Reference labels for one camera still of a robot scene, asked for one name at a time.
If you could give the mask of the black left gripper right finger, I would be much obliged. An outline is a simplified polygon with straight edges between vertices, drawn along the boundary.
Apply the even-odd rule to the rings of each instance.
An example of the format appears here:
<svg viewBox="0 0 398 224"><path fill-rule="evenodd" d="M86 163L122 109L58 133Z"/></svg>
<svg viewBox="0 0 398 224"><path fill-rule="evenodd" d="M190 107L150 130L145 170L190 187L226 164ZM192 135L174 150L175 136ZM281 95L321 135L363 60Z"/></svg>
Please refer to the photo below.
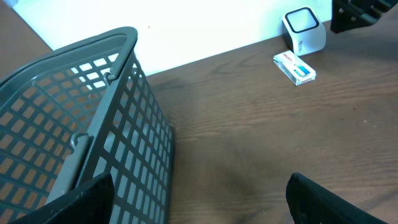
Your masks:
<svg viewBox="0 0 398 224"><path fill-rule="evenodd" d="M298 172L290 176L285 196L295 223L383 223Z"/></svg>

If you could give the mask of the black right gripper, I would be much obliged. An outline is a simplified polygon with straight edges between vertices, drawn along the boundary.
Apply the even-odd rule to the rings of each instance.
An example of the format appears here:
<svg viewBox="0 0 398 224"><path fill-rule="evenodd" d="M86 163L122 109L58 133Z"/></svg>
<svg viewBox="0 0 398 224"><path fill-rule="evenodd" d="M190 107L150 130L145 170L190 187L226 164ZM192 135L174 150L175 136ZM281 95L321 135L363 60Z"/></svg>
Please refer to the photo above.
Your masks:
<svg viewBox="0 0 398 224"><path fill-rule="evenodd" d="M336 34L372 26L397 4L397 0L332 0L330 30Z"/></svg>

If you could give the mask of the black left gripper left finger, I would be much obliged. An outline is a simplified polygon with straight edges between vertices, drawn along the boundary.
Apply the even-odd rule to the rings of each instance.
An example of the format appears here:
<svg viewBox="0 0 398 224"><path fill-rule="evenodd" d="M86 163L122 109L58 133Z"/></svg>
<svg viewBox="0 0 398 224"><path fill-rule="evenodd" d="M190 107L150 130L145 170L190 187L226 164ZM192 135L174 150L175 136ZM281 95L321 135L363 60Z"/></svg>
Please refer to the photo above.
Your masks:
<svg viewBox="0 0 398 224"><path fill-rule="evenodd" d="M104 173L11 224L108 224L113 200L113 179Z"/></svg>

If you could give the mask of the white Panadol box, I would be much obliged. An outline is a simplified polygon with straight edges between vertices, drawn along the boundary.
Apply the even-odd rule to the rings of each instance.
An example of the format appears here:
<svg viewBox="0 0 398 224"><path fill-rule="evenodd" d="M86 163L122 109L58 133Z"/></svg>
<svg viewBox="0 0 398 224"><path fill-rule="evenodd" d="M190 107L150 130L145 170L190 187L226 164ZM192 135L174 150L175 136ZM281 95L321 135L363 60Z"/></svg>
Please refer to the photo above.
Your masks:
<svg viewBox="0 0 398 224"><path fill-rule="evenodd" d="M316 79L316 71L296 56L291 50L282 52L273 57L276 66L295 85L299 86Z"/></svg>

